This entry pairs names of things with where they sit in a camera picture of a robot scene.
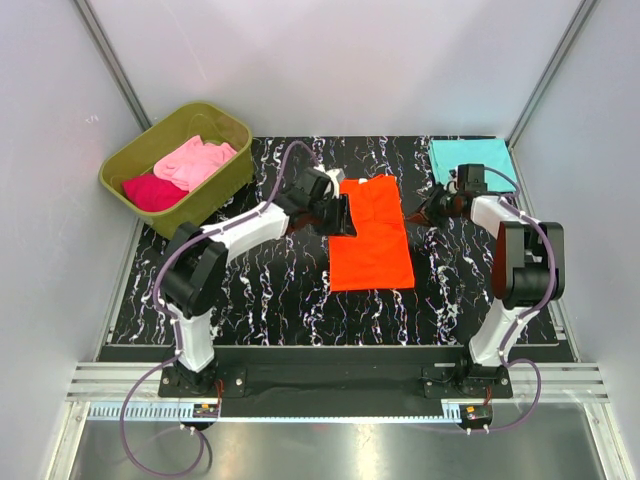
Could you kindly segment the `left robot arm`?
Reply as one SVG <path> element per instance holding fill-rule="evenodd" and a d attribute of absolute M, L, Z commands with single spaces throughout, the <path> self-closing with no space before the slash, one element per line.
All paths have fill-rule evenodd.
<path fill-rule="evenodd" d="M 354 237 L 348 195 L 340 190 L 344 171 L 306 169 L 291 185 L 230 220 L 178 227 L 165 250 L 154 284 L 154 306 L 167 314 L 175 335 L 173 368 L 196 396 L 216 382 L 209 328 L 227 267 L 238 256 L 310 227 L 325 237 Z"/>

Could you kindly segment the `orange t shirt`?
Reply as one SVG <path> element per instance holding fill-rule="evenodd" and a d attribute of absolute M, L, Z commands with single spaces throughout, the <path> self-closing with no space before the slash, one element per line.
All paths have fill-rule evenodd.
<path fill-rule="evenodd" d="M 346 179 L 356 235 L 329 238 L 330 291 L 412 289 L 414 271 L 396 178 Z"/>

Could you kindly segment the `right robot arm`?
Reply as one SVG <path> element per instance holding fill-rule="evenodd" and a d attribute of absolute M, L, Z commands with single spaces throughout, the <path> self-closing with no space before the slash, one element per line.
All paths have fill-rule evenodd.
<path fill-rule="evenodd" d="M 447 219 L 466 218 L 495 239 L 491 269 L 494 300 L 478 332 L 451 368 L 435 368 L 425 392 L 442 398 L 454 392 L 478 398 L 494 386 L 507 387 L 511 348 L 523 329 L 565 289 L 564 228 L 517 209 L 512 193 L 489 190 L 485 174 L 509 177 L 482 164 L 463 164 L 445 186 L 432 187 L 409 223 L 442 227 Z"/>

